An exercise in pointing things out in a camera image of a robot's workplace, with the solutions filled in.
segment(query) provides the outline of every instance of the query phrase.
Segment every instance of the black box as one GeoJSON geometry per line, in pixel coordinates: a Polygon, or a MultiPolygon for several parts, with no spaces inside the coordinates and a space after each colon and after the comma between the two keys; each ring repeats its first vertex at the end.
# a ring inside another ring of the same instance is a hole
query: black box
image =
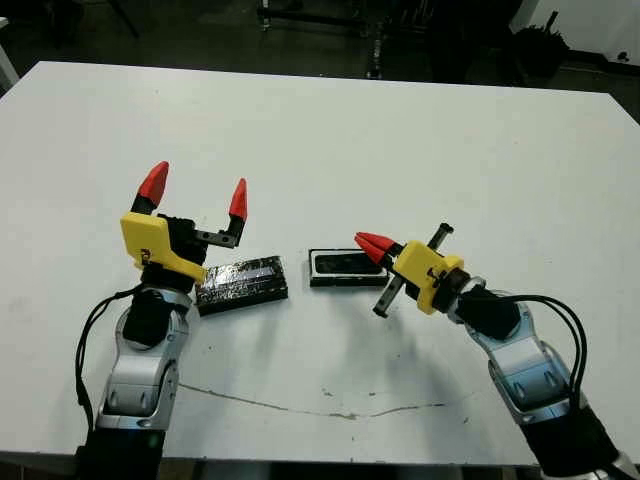
{"type": "Polygon", "coordinates": [[[196,286],[196,305],[206,315],[288,295],[280,257],[266,257],[207,269],[204,283],[196,286]]]}
{"type": "Polygon", "coordinates": [[[359,248],[309,250],[312,287],[385,286],[389,273],[359,248]]]}

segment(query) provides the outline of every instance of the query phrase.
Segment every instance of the wire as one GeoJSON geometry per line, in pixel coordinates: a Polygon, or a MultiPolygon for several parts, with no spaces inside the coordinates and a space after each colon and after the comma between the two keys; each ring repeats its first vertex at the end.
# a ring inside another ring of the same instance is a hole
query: wire
{"type": "Polygon", "coordinates": [[[82,333],[80,334],[80,340],[78,341],[78,348],[76,349],[76,359],[75,359],[75,377],[76,377],[76,395],[78,396],[78,404],[84,409],[84,413],[87,417],[87,438],[89,434],[93,431],[93,407],[91,406],[91,399],[89,398],[89,393],[87,392],[87,388],[82,380],[82,369],[84,367],[84,355],[87,348],[87,339],[89,337],[89,332],[91,331],[91,327],[96,321],[102,316],[102,314],[107,310],[107,307],[113,300],[118,300],[120,298],[128,297],[129,295],[133,295],[140,291],[142,288],[142,284],[130,289],[125,290],[123,292],[116,292],[109,298],[105,298],[100,303],[98,303],[84,324],[82,329],[82,333]]]}
{"type": "Polygon", "coordinates": [[[565,324],[569,327],[574,343],[576,345],[576,357],[573,363],[573,369],[571,371],[571,377],[569,379],[569,402],[572,411],[577,411],[579,408],[580,392],[582,388],[582,380],[584,378],[584,372],[587,365],[587,336],[584,332],[582,322],[576,313],[569,308],[566,304],[552,297],[544,295],[509,295],[506,297],[496,298],[474,298],[464,297],[464,301],[472,302],[496,302],[496,303],[517,303],[517,302],[538,302],[542,303],[554,312],[556,312],[565,324]],[[573,321],[573,325],[569,319],[556,307],[562,308],[573,321]]]}

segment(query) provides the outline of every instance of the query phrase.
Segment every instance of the red fingertip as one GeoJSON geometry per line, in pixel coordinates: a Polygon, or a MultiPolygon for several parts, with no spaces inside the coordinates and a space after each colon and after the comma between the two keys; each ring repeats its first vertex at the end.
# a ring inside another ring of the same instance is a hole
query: red fingertip
{"type": "Polygon", "coordinates": [[[142,185],[140,185],[138,195],[148,198],[156,207],[160,205],[168,173],[169,162],[160,162],[157,164],[151,169],[147,178],[142,182],[142,185]]]}
{"type": "Polygon", "coordinates": [[[382,261],[382,257],[384,257],[384,250],[379,249],[375,245],[371,244],[364,237],[360,236],[360,234],[356,234],[354,240],[356,243],[364,250],[364,253],[373,260],[376,264],[379,264],[382,261]]]}
{"type": "Polygon", "coordinates": [[[383,235],[376,235],[375,233],[358,232],[356,233],[356,235],[359,236],[360,238],[364,238],[371,245],[381,248],[385,252],[389,250],[394,243],[396,243],[393,240],[391,240],[389,237],[385,237],[383,235]]]}
{"type": "Polygon", "coordinates": [[[233,192],[229,215],[235,215],[244,221],[247,220],[247,181],[244,178],[240,179],[236,191],[233,192]]]}

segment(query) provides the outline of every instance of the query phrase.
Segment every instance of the scratch mark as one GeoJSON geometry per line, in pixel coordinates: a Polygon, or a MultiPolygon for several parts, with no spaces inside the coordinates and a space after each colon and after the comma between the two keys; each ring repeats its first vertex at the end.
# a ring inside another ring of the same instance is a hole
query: scratch mark
{"type": "Polygon", "coordinates": [[[194,392],[206,393],[207,395],[211,395],[213,397],[224,398],[227,400],[235,400],[236,402],[246,403],[248,405],[255,405],[257,407],[265,407],[265,408],[273,408],[274,410],[280,410],[281,412],[290,412],[288,408],[281,407],[279,405],[274,405],[272,403],[265,402],[257,402],[255,400],[249,400],[247,398],[234,397],[233,395],[227,395],[225,393],[214,392],[213,390],[205,390],[203,388],[194,387],[192,385],[185,385],[184,383],[179,383],[182,388],[186,388],[187,390],[191,390],[194,392]]]}
{"type": "Polygon", "coordinates": [[[257,401],[257,400],[249,400],[248,398],[236,397],[234,395],[228,395],[226,393],[214,392],[213,390],[207,390],[207,389],[204,389],[204,388],[198,388],[198,387],[194,387],[193,385],[187,385],[185,383],[179,383],[178,385],[181,386],[182,388],[187,389],[187,390],[191,390],[192,392],[204,393],[205,395],[211,395],[212,397],[222,398],[222,399],[225,399],[225,400],[233,400],[233,401],[236,401],[236,402],[245,403],[247,405],[252,405],[254,407],[270,408],[272,410],[278,410],[279,412],[299,413],[299,414],[303,414],[303,415],[314,415],[316,417],[338,418],[340,420],[349,420],[349,421],[358,420],[360,418],[377,418],[377,417],[382,417],[384,415],[389,415],[390,413],[404,412],[404,411],[407,411],[407,410],[419,410],[419,409],[422,409],[422,408],[432,408],[432,407],[446,407],[448,405],[455,405],[457,403],[461,403],[464,400],[466,400],[467,398],[469,398],[469,397],[471,397],[472,395],[475,394],[475,392],[471,392],[469,395],[465,395],[464,397],[460,398],[456,402],[452,402],[452,403],[449,403],[449,404],[446,404],[446,403],[423,403],[421,405],[407,405],[405,407],[396,407],[396,408],[392,408],[392,409],[389,409],[389,410],[384,410],[384,411],[378,412],[378,413],[354,413],[354,412],[340,413],[340,412],[314,412],[314,411],[311,411],[311,410],[300,410],[300,409],[295,409],[295,408],[287,408],[287,407],[283,407],[283,406],[276,405],[276,404],[273,404],[273,403],[260,402],[260,401],[257,401]]]}
{"type": "Polygon", "coordinates": [[[355,413],[349,413],[348,415],[345,415],[344,413],[330,413],[327,415],[327,417],[342,418],[343,420],[357,420],[358,417],[362,416],[364,415],[356,415],[355,413]]]}

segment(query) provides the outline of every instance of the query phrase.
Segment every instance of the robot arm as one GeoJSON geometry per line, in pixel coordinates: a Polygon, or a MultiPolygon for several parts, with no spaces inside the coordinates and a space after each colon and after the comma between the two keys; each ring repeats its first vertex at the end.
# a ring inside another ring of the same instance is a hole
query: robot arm
{"type": "Polygon", "coordinates": [[[394,274],[374,312],[386,317],[405,286],[426,314],[438,310],[464,325],[489,356],[491,379],[547,478],[640,479],[589,407],[575,374],[538,338],[531,311],[519,301],[534,297],[496,295],[485,288],[485,280],[463,270],[462,259],[440,255],[437,249],[452,231],[442,224],[428,244],[410,241],[404,246],[380,235],[356,235],[369,257],[394,274]]]}
{"type": "Polygon", "coordinates": [[[117,357],[95,427],[82,364],[88,329],[100,315],[93,315],[99,308],[89,317],[78,345],[76,389],[89,422],[87,443],[77,452],[82,479],[156,477],[178,388],[178,361],[189,334],[189,292],[205,278],[207,247],[237,246],[247,218],[244,179],[233,195],[226,230],[204,232],[189,219],[152,216],[164,192],[168,167],[162,162],[151,170],[131,211],[120,221],[127,252],[142,277],[135,289],[111,297],[133,295],[116,326],[117,357]]]}

